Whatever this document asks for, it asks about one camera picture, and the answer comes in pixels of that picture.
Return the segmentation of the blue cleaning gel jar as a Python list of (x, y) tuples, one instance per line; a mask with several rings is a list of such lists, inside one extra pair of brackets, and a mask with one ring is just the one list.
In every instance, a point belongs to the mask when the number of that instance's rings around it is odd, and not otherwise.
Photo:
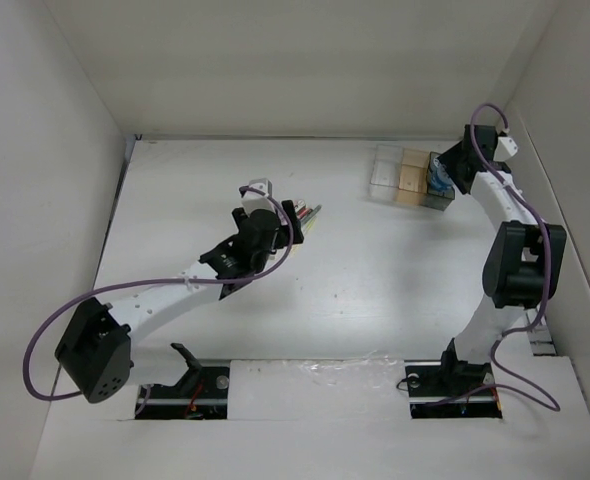
[(448, 176), (442, 163), (440, 171), (436, 175), (431, 176), (428, 172), (428, 184), (432, 190), (437, 192), (446, 192), (452, 189), (453, 182)]
[(441, 163), (439, 161), (439, 154), (436, 152), (431, 152), (430, 153), (430, 158), (429, 158), (429, 167), (428, 167), (428, 172), (431, 176), (436, 175), (441, 168)]

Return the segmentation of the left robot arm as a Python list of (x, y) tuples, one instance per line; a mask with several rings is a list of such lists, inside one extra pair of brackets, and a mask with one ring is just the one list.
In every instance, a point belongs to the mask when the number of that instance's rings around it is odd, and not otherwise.
[(249, 285), (269, 257), (303, 240), (289, 201), (288, 222), (271, 210), (233, 212), (238, 228), (202, 254), (179, 277), (139, 293), (103, 304), (96, 297), (82, 301), (55, 350), (55, 357), (91, 404), (103, 402), (126, 385), (158, 385), (176, 396), (197, 387), (195, 357), (180, 343), (160, 352), (137, 344), (156, 330), (199, 307), (219, 302)]

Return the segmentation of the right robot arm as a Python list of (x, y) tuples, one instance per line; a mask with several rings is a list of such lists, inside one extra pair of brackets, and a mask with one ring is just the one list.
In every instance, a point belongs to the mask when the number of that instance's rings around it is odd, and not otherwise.
[(567, 234), (527, 204), (507, 162), (518, 152), (507, 130), (467, 125), (443, 153), (380, 145), (369, 193), (380, 201), (445, 211), (456, 194), (483, 208), (496, 231), (482, 271), (484, 295), (438, 365), (420, 374), (424, 385), (458, 394), (492, 379), (499, 343), (529, 311), (542, 312), (555, 294)]

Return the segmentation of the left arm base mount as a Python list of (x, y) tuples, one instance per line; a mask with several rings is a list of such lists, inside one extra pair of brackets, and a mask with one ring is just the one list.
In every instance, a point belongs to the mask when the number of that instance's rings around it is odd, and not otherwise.
[(140, 386), (136, 420), (226, 420), (230, 363), (199, 361), (181, 343), (171, 348), (182, 357), (182, 376), (170, 385)]

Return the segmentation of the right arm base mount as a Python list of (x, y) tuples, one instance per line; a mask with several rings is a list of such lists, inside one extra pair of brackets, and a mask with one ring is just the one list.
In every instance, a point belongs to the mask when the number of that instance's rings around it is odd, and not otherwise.
[(446, 350), (439, 360), (405, 360), (399, 390), (406, 390), (414, 420), (503, 417), (491, 365), (469, 364)]

